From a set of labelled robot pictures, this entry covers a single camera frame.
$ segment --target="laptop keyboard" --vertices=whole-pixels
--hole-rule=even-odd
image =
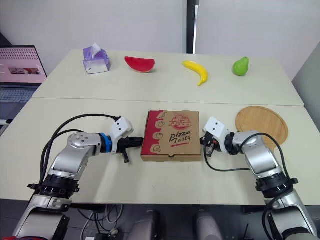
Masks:
[[[2,103],[26,103],[31,99],[35,90],[1,89],[0,102]]]

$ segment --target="white wall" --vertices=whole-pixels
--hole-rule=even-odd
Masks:
[[[277,58],[292,80],[320,41],[320,0],[200,0],[195,52]]]
[[[0,0],[0,32],[47,74],[74,48],[186,52],[186,0]]]

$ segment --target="yellow banana toy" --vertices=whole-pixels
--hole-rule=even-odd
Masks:
[[[200,82],[198,82],[198,86],[205,83],[208,80],[208,72],[204,66],[196,63],[194,61],[183,61],[182,65],[185,66],[187,69],[195,71],[201,76]]]

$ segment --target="pizza logo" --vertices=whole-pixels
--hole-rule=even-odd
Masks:
[[[185,130],[191,127],[191,121],[186,114],[175,113],[174,118],[169,122],[169,126],[176,130]]]

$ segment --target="watermelon slice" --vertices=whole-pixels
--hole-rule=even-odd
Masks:
[[[136,58],[131,56],[125,56],[124,60],[130,66],[130,68],[139,73],[150,72],[156,64],[154,59]]]

